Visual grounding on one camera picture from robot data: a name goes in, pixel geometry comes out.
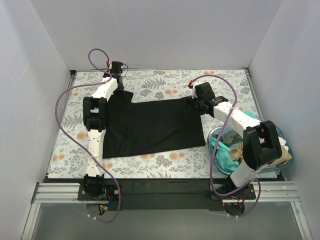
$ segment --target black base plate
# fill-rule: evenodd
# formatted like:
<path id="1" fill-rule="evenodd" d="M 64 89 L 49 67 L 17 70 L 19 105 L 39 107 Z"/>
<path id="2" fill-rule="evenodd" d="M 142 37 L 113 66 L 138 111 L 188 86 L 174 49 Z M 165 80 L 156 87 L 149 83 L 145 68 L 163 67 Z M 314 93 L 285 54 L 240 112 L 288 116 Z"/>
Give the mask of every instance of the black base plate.
<path id="1" fill-rule="evenodd" d="M 235 199 L 238 199 L 239 197 L 243 199 L 244 195 L 245 195 L 245 199 L 247 200 L 256 199 L 255 189 L 252 184 L 249 184 L 248 186 L 244 187 L 242 190 L 236 192 L 233 196 L 218 196 L 218 195 L 215 195 L 213 191 L 210 191 L 210 193 L 211 193 L 212 200 L 233 199 L 233 197 L 235 197 Z"/>
<path id="2" fill-rule="evenodd" d="M 224 184 L 225 179 L 214 181 L 217 185 Z M 209 179 L 120 178 L 118 182 L 121 185 L 121 210 L 208 209 L 209 211 L 223 211 L 222 199 L 231 199 L 231 197 L 210 195 Z M 113 184 L 112 179 L 105 179 L 105 185 L 109 187 L 108 192 L 113 194 L 113 199 L 118 200 L 118 196 L 114 195 L 117 187 Z M 83 187 L 80 186 L 77 198 L 79 201 L 99 202 L 87 193 L 83 194 L 83 190 Z M 251 190 L 253 190 L 252 185 L 244 192 L 248 200 L 256 198 L 255 192 Z M 112 201 L 108 211 L 116 211 L 117 208 L 118 203 L 113 204 Z"/>
<path id="3" fill-rule="evenodd" d="M 109 194 L 109 196 L 112 196 L 112 201 L 118 201 L 119 200 L 119 194 L 115 194 L 115 190 L 118 190 L 117 185 L 106 185 L 106 190 Z M 108 201 L 108 195 L 105 195 L 101 199 L 96 199 L 92 197 L 90 194 L 85 192 L 84 187 L 81 185 L 79 187 L 78 197 L 77 199 L 79 201 Z"/>

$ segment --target floral tablecloth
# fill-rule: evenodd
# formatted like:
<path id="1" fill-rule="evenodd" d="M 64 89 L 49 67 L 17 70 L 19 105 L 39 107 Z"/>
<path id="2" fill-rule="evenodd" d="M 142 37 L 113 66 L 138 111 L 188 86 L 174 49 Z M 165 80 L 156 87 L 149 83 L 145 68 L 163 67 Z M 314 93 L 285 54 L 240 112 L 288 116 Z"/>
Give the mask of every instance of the floral tablecloth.
<path id="1" fill-rule="evenodd" d="M 236 106 L 258 116 L 244 70 L 130 70 L 123 78 L 123 84 L 126 91 L 134 93 L 134 103 L 178 99 L 190 96 L 189 81 L 203 74 L 216 74 L 226 78 L 237 93 Z M 102 72 L 78 72 L 74 85 L 101 82 L 102 76 Z M 211 84 L 216 96 L 224 96 L 231 102 L 234 101 L 231 89 L 222 80 L 214 77 L 204 77 L 201 80 Z M 82 101 L 97 88 L 93 86 L 73 89 L 62 122 L 66 131 L 86 147 L 89 141 L 83 125 Z M 210 130 L 223 124 L 209 115 L 201 116 L 201 121 L 206 141 Z M 88 155 L 60 131 L 48 167 L 48 178 L 83 178 L 87 161 Z M 147 155 L 108 158 L 103 160 L 103 166 L 115 178 L 208 178 L 210 155 L 207 146 L 200 146 Z M 216 169 L 213 170 L 213 176 L 226 177 Z M 276 174 L 262 173 L 259 177 L 275 178 Z"/>

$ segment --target plastic basket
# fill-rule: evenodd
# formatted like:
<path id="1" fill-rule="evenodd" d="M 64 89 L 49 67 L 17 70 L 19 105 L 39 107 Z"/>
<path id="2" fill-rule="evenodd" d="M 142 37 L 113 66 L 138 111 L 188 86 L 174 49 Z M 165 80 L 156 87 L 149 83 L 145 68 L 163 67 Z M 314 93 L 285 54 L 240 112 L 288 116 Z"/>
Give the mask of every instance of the plastic basket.
<path id="1" fill-rule="evenodd" d="M 212 158 L 212 154 L 213 154 L 213 151 L 214 151 L 214 146 L 212 146 L 211 141 L 210 141 L 210 138 L 213 137 L 214 135 L 218 135 L 218 134 L 220 133 L 220 131 L 221 131 L 221 128 L 222 128 L 222 126 L 218 126 L 218 127 L 214 128 L 214 129 L 212 129 L 212 130 L 210 131 L 208 137 L 207 137 L 207 146 L 208 146 L 208 150 L 209 150 L 209 154 L 210 154 L 210 157 L 211 157 L 211 158 Z M 228 133 L 228 132 L 230 132 L 230 131 L 232 131 L 232 130 L 233 130 L 233 129 L 232 129 L 230 126 L 227 125 L 227 126 L 224 128 L 224 130 L 223 130 L 223 132 L 222 132 L 222 135 L 225 134 L 225 133 Z M 281 131 L 277 126 L 276 126 L 276 131 L 277 131 L 279 137 L 285 139 L 282 131 Z M 281 171 L 281 170 L 284 170 L 284 169 L 289 168 L 289 167 L 292 165 L 293 161 L 294 161 L 294 154 L 293 154 L 293 152 L 292 152 L 292 150 L 291 150 L 290 147 L 289 147 L 288 152 L 289 152 L 289 154 L 292 156 L 292 158 L 291 158 L 286 164 L 284 164 L 284 165 L 282 165 L 282 166 L 275 166 L 275 167 L 271 167 L 271 168 L 262 169 L 260 173 L 267 173 L 267 172 L 273 172 L 273 171 Z M 214 158 L 214 162 L 213 162 L 213 163 L 214 163 L 216 169 L 218 169 L 218 171 L 219 171 L 220 173 L 222 173 L 222 174 L 224 174 L 224 175 L 227 175 L 227 176 L 230 175 L 230 174 L 232 174 L 232 171 L 226 171 L 226 170 L 224 170 L 224 169 L 220 166 L 220 164 L 219 164 L 219 162 L 218 162 L 218 160 L 217 160 L 216 157 Z"/>

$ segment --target teal cloth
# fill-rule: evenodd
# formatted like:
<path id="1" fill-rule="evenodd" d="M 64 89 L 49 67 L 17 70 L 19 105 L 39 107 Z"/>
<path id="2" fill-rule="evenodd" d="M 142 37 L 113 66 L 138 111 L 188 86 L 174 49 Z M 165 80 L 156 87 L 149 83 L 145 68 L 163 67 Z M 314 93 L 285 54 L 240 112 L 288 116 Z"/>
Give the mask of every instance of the teal cloth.
<path id="1" fill-rule="evenodd" d="M 251 111 L 243 111 L 243 113 L 245 113 L 249 117 L 258 119 Z M 210 140 L 211 140 L 212 146 L 215 147 L 217 139 L 215 139 L 214 137 L 211 137 Z M 236 147 L 239 143 L 240 142 L 233 144 L 230 147 L 227 147 L 221 141 L 218 142 L 215 159 L 218 161 L 221 168 L 223 168 L 228 173 L 233 173 L 237 169 L 237 167 L 239 167 L 239 163 L 237 161 L 232 161 L 229 156 L 229 151 L 234 147 Z"/>

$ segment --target cable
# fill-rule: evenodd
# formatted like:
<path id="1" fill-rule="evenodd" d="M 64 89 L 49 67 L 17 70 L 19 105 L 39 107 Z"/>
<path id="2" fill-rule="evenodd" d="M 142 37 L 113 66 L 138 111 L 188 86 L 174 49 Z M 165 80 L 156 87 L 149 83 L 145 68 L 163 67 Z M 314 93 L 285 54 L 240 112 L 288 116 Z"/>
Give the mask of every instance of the cable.
<path id="1" fill-rule="evenodd" d="M 231 202 L 230 204 L 237 205 L 237 204 L 240 202 L 240 200 L 241 200 L 241 196 L 239 197 L 238 201 L 236 201 L 236 202 Z"/>
<path id="2" fill-rule="evenodd" d="M 110 201 L 108 202 L 108 204 L 106 205 L 107 208 L 110 206 L 110 204 L 111 204 L 111 202 L 112 202 L 112 199 L 113 199 L 113 198 L 111 198 Z"/>
<path id="3" fill-rule="evenodd" d="M 105 81 L 105 82 L 109 82 L 110 80 L 112 79 L 112 76 L 110 76 L 110 78 Z M 67 90 L 63 91 L 60 96 L 58 97 L 57 101 L 56 101 L 56 104 L 55 104 L 55 110 L 54 110 L 54 113 L 55 113 L 55 120 L 56 120 L 56 123 L 58 125 L 58 127 L 60 128 L 60 130 L 69 138 L 71 139 L 74 143 L 76 143 L 78 146 L 80 146 L 83 150 L 85 150 L 89 155 L 90 157 L 95 161 L 95 164 L 97 164 L 103 171 L 105 171 L 114 181 L 116 187 L 117 187 L 117 190 L 119 192 L 119 203 L 118 203 L 118 208 L 116 210 L 116 213 L 115 215 L 113 216 L 113 218 L 111 220 L 105 220 L 105 219 L 102 219 L 102 218 L 98 218 L 98 217 L 95 217 L 95 219 L 99 220 L 99 221 L 102 221 L 102 222 L 105 222 L 105 223 L 111 223 L 113 222 L 116 217 L 118 216 L 119 214 L 119 211 L 120 211 L 120 206 L 121 206 L 121 189 L 120 189 L 120 186 L 119 186 L 119 183 L 118 181 L 115 179 L 115 177 L 109 172 L 107 171 L 98 161 L 97 159 L 92 155 L 92 153 L 85 147 L 83 146 L 80 142 L 78 142 L 77 140 L 75 140 L 72 136 L 70 136 L 62 127 L 61 123 L 60 123 L 60 120 L 59 120 L 59 117 L 58 117 L 58 106 L 59 106 L 59 101 L 60 99 L 63 97 L 63 95 L 65 95 L 68 91 L 72 90 L 72 89 L 76 89 L 76 88 L 81 88 L 81 87 L 89 87 L 89 86 L 98 86 L 98 85 L 102 85 L 102 84 L 105 84 L 105 82 L 98 82 L 98 83 L 90 83 L 90 84 L 82 84 L 82 85 L 77 85 L 77 86 L 73 86 L 73 87 L 70 87 L 68 88 Z"/>
<path id="4" fill-rule="evenodd" d="M 126 66 L 126 72 L 125 72 L 125 75 L 123 76 L 125 78 L 127 76 L 128 71 L 129 71 L 129 66 L 125 63 L 123 65 Z"/>
<path id="5" fill-rule="evenodd" d="M 246 200 L 246 194 L 243 194 L 243 200 L 240 204 L 243 204 L 245 202 L 245 200 Z"/>
<path id="6" fill-rule="evenodd" d="M 218 79 L 221 79 L 223 80 L 226 84 L 229 85 L 229 87 L 231 88 L 233 94 L 234 94 L 234 102 L 232 104 L 232 107 L 230 109 L 230 112 L 228 113 L 224 123 L 223 123 L 223 126 L 219 132 L 219 135 L 218 137 L 216 138 L 216 142 L 215 142 L 215 145 L 214 145 L 214 148 L 213 148 L 213 153 L 212 153 L 212 157 L 211 157 L 211 162 L 210 162 L 210 185 L 211 185 L 211 188 L 212 188 L 212 191 L 214 192 L 214 194 L 216 194 L 217 196 L 220 196 L 220 197 L 226 197 L 226 196 L 230 196 L 236 192 L 238 192 L 239 190 L 243 189 L 245 186 L 247 186 L 248 184 L 250 184 L 251 182 L 253 181 L 256 181 L 258 183 L 258 186 L 259 186 L 259 192 L 258 192 L 258 196 L 256 197 L 256 200 L 253 204 L 253 206 L 250 208 L 249 211 L 247 211 L 246 213 L 240 215 L 239 217 L 244 217 L 246 215 L 248 215 L 257 205 L 258 201 L 259 201 L 259 198 L 260 198 L 260 195 L 261 195 L 261 184 L 260 184 L 260 181 L 257 179 L 257 178 L 253 178 L 249 181 L 247 181 L 246 183 L 242 184 L 240 187 L 238 187 L 237 189 L 231 191 L 231 192 L 228 192 L 228 193 L 224 193 L 224 194 L 221 194 L 221 193 L 218 193 L 214 187 L 214 179 L 213 179 L 213 170 L 214 170 L 214 160 L 215 160 L 215 156 L 216 156 L 216 151 L 217 151 L 217 147 L 218 147 L 218 143 L 220 141 L 220 138 L 221 138 L 221 135 L 225 129 L 225 127 L 227 126 L 227 123 L 228 123 L 228 120 L 234 110 L 234 107 L 236 106 L 236 103 L 237 103 L 237 100 L 238 100 L 238 97 L 237 97 L 237 93 L 235 91 L 235 89 L 232 87 L 232 85 L 226 80 L 224 79 L 223 77 L 219 76 L 219 75 L 213 75 L 213 74 L 206 74 L 206 75 L 201 75 L 201 76 L 198 76 L 196 77 L 195 79 L 191 80 L 189 82 L 189 85 L 191 85 L 194 81 L 198 80 L 198 79 L 201 79 L 201 78 L 204 78 L 204 77 L 214 77 L 214 78 L 218 78 Z"/>
<path id="7" fill-rule="evenodd" d="M 91 55 L 91 53 L 92 53 L 93 51 L 103 52 L 104 55 L 106 56 L 106 58 L 108 59 L 107 64 L 108 64 L 108 62 L 109 62 L 109 56 L 108 56 L 108 54 L 107 54 L 105 51 L 103 51 L 102 49 L 100 49 L 100 48 L 94 48 L 94 49 L 91 49 L 91 50 L 89 51 L 89 53 L 88 53 L 88 60 L 89 60 L 89 62 L 91 63 L 91 65 L 92 65 L 95 69 L 97 69 L 97 70 L 99 70 L 100 72 L 103 72 L 103 73 L 105 73 L 105 74 L 108 74 L 109 77 L 112 78 L 112 76 L 110 75 L 109 72 L 104 71 L 104 70 L 98 68 L 98 67 L 97 67 L 96 65 L 94 65 L 94 63 L 91 61 L 90 55 Z"/>
<path id="8" fill-rule="evenodd" d="M 104 195 L 103 195 L 102 197 L 100 197 L 100 198 L 94 197 L 94 199 L 95 199 L 95 200 L 101 200 L 101 199 L 103 199 L 103 198 L 106 196 L 106 194 L 107 194 L 107 189 L 104 191 Z"/>
<path id="9" fill-rule="evenodd" d="M 98 205 L 98 208 L 99 208 L 99 216 L 102 216 L 103 213 L 101 212 L 100 205 Z"/>

